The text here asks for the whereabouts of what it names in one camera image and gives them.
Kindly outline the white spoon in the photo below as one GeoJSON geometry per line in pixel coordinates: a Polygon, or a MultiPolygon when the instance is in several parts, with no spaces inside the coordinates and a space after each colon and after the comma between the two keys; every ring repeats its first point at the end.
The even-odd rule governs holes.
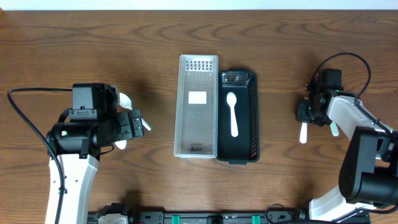
{"type": "Polygon", "coordinates": [[[123,149],[125,149],[126,146],[127,146],[127,141],[126,141],[126,140],[116,141],[114,144],[115,144],[115,146],[116,146],[118,149],[123,150],[123,149]]]}
{"type": "Polygon", "coordinates": [[[235,108],[234,108],[237,103],[237,97],[232,91],[230,91],[230,92],[228,92],[228,94],[226,96],[226,101],[230,108],[231,135],[232,135],[232,137],[235,138],[239,134],[238,124],[237,124],[237,120],[236,120],[236,112],[235,112],[235,108]]]}

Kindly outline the white spoon angled large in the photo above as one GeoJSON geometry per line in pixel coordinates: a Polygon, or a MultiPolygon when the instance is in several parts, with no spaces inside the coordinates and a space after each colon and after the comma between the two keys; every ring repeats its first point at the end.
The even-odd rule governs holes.
{"type": "Polygon", "coordinates": [[[118,95],[118,105],[121,106],[124,109],[129,109],[129,110],[133,110],[132,107],[132,101],[130,99],[129,96],[127,96],[127,94],[121,92],[116,85],[112,85],[113,88],[115,88],[116,93],[118,95]]]}

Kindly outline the white fork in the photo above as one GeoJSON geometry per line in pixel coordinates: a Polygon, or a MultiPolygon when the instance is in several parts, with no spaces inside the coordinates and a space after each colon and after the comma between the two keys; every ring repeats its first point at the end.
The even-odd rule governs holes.
{"type": "Polygon", "coordinates": [[[330,130],[331,130],[331,134],[332,134],[334,137],[339,136],[340,133],[339,133],[337,124],[336,124],[334,121],[332,121],[331,124],[330,124],[330,130]]]}
{"type": "Polygon", "coordinates": [[[308,123],[303,122],[300,129],[299,141],[301,144],[306,144],[308,139],[308,123]]]}

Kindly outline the clear mesh plastic tray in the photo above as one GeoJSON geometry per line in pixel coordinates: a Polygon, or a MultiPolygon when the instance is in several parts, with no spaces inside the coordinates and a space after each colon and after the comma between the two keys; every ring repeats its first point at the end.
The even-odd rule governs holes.
{"type": "Polygon", "coordinates": [[[181,55],[177,85],[174,156],[217,156],[218,56],[181,55]]]}

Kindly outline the black mesh plastic tray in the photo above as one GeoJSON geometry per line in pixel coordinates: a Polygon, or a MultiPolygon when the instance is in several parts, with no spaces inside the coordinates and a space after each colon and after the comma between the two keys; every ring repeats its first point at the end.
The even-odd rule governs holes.
{"type": "Polygon", "coordinates": [[[218,155],[230,164],[257,162],[260,158],[257,76],[243,68],[230,68],[219,74],[218,155]],[[238,135],[231,134],[231,108],[227,94],[234,93],[238,135]]]}

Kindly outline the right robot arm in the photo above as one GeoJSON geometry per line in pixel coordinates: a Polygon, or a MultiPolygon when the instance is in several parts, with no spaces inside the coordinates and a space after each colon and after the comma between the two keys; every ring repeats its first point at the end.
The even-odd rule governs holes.
{"type": "Polygon", "coordinates": [[[307,142],[308,125],[327,125],[334,136],[343,132],[350,143],[338,185],[309,203],[311,220],[341,223],[362,214],[397,211],[397,131],[374,117],[359,96],[344,91],[342,72],[315,72],[298,102],[299,141],[307,142]]]}

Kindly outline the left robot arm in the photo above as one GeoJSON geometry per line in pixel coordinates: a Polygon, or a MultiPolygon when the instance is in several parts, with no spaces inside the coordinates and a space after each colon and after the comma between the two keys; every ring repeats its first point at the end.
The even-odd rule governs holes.
{"type": "Polygon", "coordinates": [[[76,119],[77,114],[65,110],[47,134],[52,157],[46,223],[86,223],[102,148],[123,149],[126,141],[144,135],[138,109],[91,120],[76,119]]]}

